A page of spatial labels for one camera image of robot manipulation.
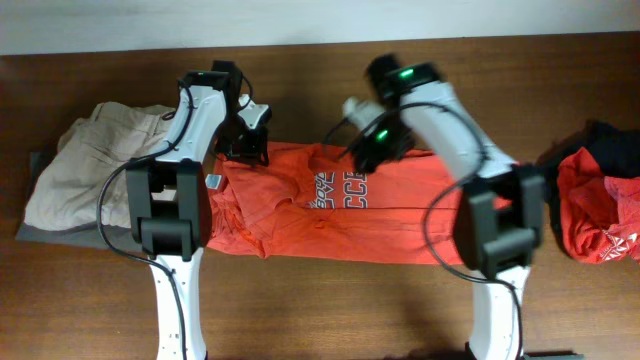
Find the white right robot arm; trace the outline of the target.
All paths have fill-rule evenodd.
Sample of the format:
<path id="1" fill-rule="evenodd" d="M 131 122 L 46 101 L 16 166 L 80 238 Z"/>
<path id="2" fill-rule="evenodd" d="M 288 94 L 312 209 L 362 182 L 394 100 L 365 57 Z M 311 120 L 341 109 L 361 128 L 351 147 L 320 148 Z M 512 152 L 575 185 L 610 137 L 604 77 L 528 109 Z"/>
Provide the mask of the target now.
<path id="1" fill-rule="evenodd" d="M 466 272 L 449 265 L 432 235 L 427 248 L 449 273 L 473 285 L 471 359 L 523 359 L 522 297 L 534 251 L 541 243 L 544 179 L 502 151 L 464 108 L 452 85 L 431 63 L 403 66 L 393 54 L 366 69 L 376 101 L 346 104 L 344 117 L 359 130 L 349 145 L 355 169 L 373 173 L 400 160 L 422 139 L 445 164 L 453 182 L 430 201 L 457 192 L 452 239 Z"/>

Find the orange soccer t-shirt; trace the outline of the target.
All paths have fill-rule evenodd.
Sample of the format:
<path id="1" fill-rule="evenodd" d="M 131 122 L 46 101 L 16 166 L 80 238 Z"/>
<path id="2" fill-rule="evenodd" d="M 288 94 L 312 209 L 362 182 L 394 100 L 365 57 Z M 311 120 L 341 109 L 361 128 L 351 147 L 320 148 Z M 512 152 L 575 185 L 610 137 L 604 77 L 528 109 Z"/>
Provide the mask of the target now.
<path id="1" fill-rule="evenodd" d="M 421 230 L 427 205 L 453 182 L 436 155 L 412 150 L 360 174 L 341 151 L 272 142 L 266 167 L 218 161 L 223 183 L 209 193 L 209 248 L 260 258 L 460 264 L 451 238 L 458 193 L 439 202 Z"/>

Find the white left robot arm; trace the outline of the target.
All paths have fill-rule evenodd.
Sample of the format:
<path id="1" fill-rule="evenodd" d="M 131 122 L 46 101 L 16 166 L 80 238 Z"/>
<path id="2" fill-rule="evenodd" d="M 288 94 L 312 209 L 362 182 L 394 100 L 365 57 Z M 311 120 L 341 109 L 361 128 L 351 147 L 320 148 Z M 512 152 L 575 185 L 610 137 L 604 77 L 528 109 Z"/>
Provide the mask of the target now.
<path id="1" fill-rule="evenodd" d="M 266 166 L 266 122 L 271 109 L 242 91 L 247 79 L 232 61 L 189 71 L 179 82 L 180 103 L 170 130 L 125 171 L 132 237 L 148 261 L 155 285 L 160 359 L 208 356 L 200 316 L 199 277 L 213 230 L 208 156 Z"/>

